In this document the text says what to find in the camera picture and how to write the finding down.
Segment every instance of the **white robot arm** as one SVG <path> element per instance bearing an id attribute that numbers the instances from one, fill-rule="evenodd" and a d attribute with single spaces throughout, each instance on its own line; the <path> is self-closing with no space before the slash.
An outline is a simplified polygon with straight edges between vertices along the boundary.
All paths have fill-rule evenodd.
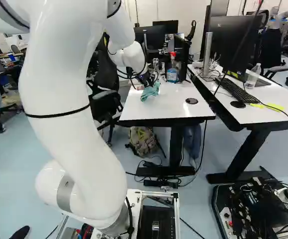
<path id="1" fill-rule="evenodd" d="M 278 15 L 277 11 L 274 12 L 275 10 L 278 10 L 278 8 L 273 7 L 271 10 L 271 15 L 274 16 L 275 15 L 275 21 L 271 23 L 270 25 L 270 29 L 279 29 L 281 26 L 281 22 L 285 17 L 288 17 L 288 11 L 285 11 L 283 13 L 280 13 Z"/>
<path id="2" fill-rule="evenodd" d="M 19 91 L 54 158 L 36 190 L 45 203 L 117 236 L 128 226 L 126 175 L 93 123 L 85 77 L 104 29 L 112 60 L 140 72 L 143 51 L 121 0 L 0 0 L 0 32 L 30 32 Z"/>

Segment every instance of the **teal cloth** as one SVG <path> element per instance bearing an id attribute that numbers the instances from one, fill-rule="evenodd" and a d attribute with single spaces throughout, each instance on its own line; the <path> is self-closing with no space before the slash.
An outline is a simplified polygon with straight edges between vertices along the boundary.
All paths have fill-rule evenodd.
<path id="1" fill-rule="evenodd" d="M 143 90 L 143 93 L 141 95 L 141 101 L 144 102 L 147 100 L 149 96 L 158 96 L 159 92 L 159 87 L 160 87 L 160 82 L 156 81 L 152 86 L 148 86 Z"/>

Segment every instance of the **blue floor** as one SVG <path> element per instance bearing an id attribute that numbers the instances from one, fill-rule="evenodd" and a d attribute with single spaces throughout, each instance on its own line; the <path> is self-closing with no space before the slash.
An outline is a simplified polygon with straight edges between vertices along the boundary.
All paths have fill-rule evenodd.
<path id="1" fill-rule="evenodd" d="M 286 76 L 287 73 L 279 73 L 274 79 L 283 84 Z M 7 132 L 0 134 L 0 238 L 8 239 L 17 229 L 29 225 L 28 239 L 44 239 L 62 218 L 38 198 L 34 189 L 36 175 L 51 156 L 37 140 L 24 114 L 13 117 L 5 126 Z M 126 171 L 135 172 L 140 159 L 125 149 L 127 133 L 127 129 L 116 127 L 112 150 Z M 201 171 L 193 183 L 178 190 L 181 217 L 207 239 L 220 238 L 220 234 L 209 204 L 212 186 L 207 184 L 205 175 L 224 171 L 248 134 L 247 130 L 229 131 L 219 119 L 210 121 Z M 288 183 L 288 130 L 272 133 L 248 170 L 258 169 L 259 165 Z M 129 188 L 158 190 L 145 188 L 130 175 L 128 185 Z M 81 223 L 70 219 L 67 226 L 80 227 Z M 181 237 L 197 238 L 184 224 L 181 224 Z"/>

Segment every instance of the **backpack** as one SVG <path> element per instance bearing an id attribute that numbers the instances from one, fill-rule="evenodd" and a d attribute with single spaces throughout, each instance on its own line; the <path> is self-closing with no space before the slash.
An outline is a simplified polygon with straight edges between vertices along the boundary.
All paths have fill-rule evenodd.
<path id="1" fill-rule="evenodd" d="M 148 127 L 133 126 L 129 132 L 130 143 L 126 148 L 131 148 L 136 156 L 144 157 L 157 149 L 157 142 L 152 129 Z"/>

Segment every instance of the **office chair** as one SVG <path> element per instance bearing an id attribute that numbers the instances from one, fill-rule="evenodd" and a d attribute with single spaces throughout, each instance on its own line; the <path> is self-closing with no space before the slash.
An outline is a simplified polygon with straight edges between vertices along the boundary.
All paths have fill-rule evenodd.
<path id="1" fill-rule="evenodd" d="M 99 123 L 105 122 L 98 130 L 110 126 L 107 144 L 111 146 L 113 129 L 120 119 L 114 118 L 114 115 L 117 111 L 121 113 L 123 106 L 118 93 L 120 81 L 117 67 L 108 56 L 104 36 L 90 61 L 88 75 L 91 74 L 95 74 L 95 77 L 93 80 L 87 80 L 87 85 L 92 89 L 92 94 L 89 95 L 92 115 Z"/>
<path id="2" fill-rule="evenodd" d="M 19 54 L 21 51 L 16 45 L 11 45 L 11 50 L 13 51 L 14 54 Z"/>

